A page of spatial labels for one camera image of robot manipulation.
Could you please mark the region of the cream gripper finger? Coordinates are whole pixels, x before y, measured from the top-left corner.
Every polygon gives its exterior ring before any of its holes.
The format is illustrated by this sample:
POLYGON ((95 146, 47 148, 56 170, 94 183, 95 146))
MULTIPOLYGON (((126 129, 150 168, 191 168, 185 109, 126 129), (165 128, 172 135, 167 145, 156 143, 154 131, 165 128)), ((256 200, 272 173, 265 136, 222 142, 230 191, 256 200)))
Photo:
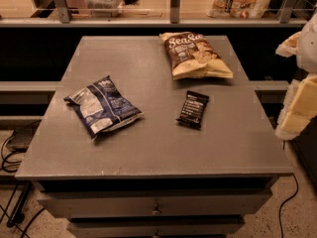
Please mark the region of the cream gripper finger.
POLYGON ((275 53, 279 56, 289 58, 297 54, 297 44, 300 36, 300 32, 291 35, 282 44, 280 44, 275 53))
POLYGON ((308 74, 299 81, 293 79, 283 101, 275 135, 281 140, 299 136, 317 116, 317 74, 308 74))

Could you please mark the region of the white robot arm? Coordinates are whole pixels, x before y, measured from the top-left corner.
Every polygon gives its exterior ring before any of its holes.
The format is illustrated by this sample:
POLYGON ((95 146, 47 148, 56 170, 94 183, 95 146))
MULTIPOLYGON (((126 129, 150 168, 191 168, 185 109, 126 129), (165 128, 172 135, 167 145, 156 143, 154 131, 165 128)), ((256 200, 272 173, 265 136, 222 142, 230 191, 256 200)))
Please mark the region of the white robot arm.
POLYGON ((286 58, 296 56, 297 66, 308 73, 304 79, 291 81, 277 119, 275 135, 292 140, 317 116, 317 15, 280 44, 275 53, 286 58))

